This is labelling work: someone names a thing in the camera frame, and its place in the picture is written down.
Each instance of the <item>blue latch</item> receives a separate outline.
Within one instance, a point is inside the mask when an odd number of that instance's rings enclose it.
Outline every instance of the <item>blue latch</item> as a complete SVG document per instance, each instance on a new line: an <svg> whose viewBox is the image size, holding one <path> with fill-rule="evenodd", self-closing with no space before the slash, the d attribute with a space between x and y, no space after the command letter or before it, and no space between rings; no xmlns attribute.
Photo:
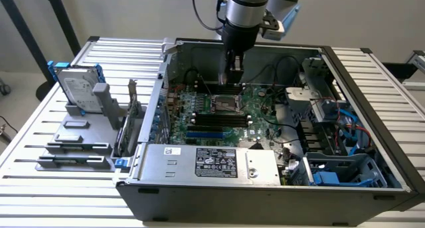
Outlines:
<svg viewBox="0 0 425 228"><path fill-rule="evenodd" d="M129 160L126 160L126 159L118 159L118 160L115 161L115 168L126 169L126 168L129 168L127 164L129 164Z"/></svg>
<svg viewBox="0 0 425 228"><path fill-rule="evenodd" d="M69 62L58 62L55 67L67 69L70 67L70 63Z"/></svg>
<svg viewBox="0 0 425 228"><path fill-rule="evenodd" d="M99 65L99 63L97 63L95 68L97 68L97 71L98 71L99 82L101 83L106 83L105 70L103 70L102 66Z"/></svg>
<svg viewBox="0 0 425 228"><path fill-rule="evenodd" d="M374 183L374 179L367 179L362 182L340 182L338 173L335 172L316 172L314 179L318 186L331 187L368 187Z"/></svg>
<svg viewBox="0 0 425 228"><path fill-rule="evenodd" d="M51 72L54 80L58 82L59 79L58 79L58 76L57 76L54 63L55 63L55 61L53 61L53 60L47 63L47 70Z"/></svg>

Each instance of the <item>motherboard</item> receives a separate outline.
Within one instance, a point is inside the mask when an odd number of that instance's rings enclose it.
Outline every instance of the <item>motherboard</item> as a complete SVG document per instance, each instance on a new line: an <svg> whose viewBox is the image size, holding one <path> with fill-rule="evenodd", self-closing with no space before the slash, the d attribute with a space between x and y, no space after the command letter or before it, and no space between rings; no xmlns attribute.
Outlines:
<svg viewBox="0 0 425 228"><path fill-rule="evenodd" d="M274 93L256 85L174 85L168 95L172 132L171 144L280 148L271 140L279 132Z"/></svg>

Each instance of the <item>floor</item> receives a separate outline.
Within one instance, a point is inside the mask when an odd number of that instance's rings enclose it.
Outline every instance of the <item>floor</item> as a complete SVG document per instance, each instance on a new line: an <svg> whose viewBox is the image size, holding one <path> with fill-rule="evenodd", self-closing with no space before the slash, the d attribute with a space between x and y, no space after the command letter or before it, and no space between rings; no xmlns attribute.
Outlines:
<svg viewBox="0 0 425 228"><path fill-rule="evenodd" d="M35 97L35 91L41 84L46 82L46 79L42 73L11 72L0 72L0 78L13 89L10 95L3 96L0 94L0 115L19 130L41 104L41 101ZM15 136L15 131L10 127L6 128L6 132L11 137ZM5 149L6 144L0 142L0 154Z"/></svg>

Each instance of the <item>black pole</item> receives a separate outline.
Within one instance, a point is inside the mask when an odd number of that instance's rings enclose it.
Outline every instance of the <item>black pole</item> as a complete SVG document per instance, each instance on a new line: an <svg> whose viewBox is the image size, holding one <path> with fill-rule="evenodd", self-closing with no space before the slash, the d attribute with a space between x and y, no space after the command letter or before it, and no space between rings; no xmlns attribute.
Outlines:
<svg viewBox="0 0 425 228"><path fill-rule="evenodd" d="M71 24L71 21L69 18L65 4L62 3L62 0L49 0L49 1L51 2L53 8L54 8L54 11L57 14L57 18L59 20L62 30L66 34L67 41L69 41L74 56L78 56L78 54L82 50L82 47L79 44L78 37L75 35L75 31L74 31L73 24Z"/></svg>
<svg viewBox="0 0 425 228"><path fill-rule="evenodd" d="M33 33L30 31L26 20L22 17L22 14L21 14L19 9L17 7L15 1L14 0L0 0L0 1L3 3L6 11L13 19L14 25L21 33L21 36L27 44L27 47L29 47L31 54L33 54L33 57L39 65L39 68L41 68L42 73L43 73L46 80L47 80L47 82L41 85L41 87L37 91L38 99L42 101L43 98L46 97L50 89L55 85L54 77L53 77L50 71L47 70L46 57L43 55L43 52L42 52L41 47L38 45L38 42L33 36Z"/></svg>

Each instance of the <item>black plastic bracket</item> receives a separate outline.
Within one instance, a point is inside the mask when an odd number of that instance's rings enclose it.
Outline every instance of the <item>black plastic bracket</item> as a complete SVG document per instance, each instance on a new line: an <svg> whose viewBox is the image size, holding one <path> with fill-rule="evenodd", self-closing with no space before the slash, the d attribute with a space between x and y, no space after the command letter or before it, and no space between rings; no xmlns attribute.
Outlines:
<svg viewBox="0 0 425 228"><path fill-rule="evenodd" d="M416 73L419 68L414 64L383 63L390 72L399 80L407 80Z"/></svg>
<svg viewBox="0 0 425 228"><path fill-rule="evenodd" d="M87 39L87 42L97 42L99 40L101 36L91 36L89 39Z"/></svg>
<svg viewBox="0 0 425 228"><path fill-rule="evenodd" d="M274 16L274 14L267 10L266 16L263 18L263 23L260 24L260 28L270 30L279 30L279 23Z"/></svg>
<svg viewBox="0 0 425 228"><path fill-rule="evenodd" d="M419 56L425 56L425 52L423 50L415 50L414 53L416 53Z"/></svg>
<svg viewBox="0 0 425 228"><path fill-rule="evenodd" d="M372 50L370 48L360 48L360 50L366 53L366 54L374 54Z"/></svg>

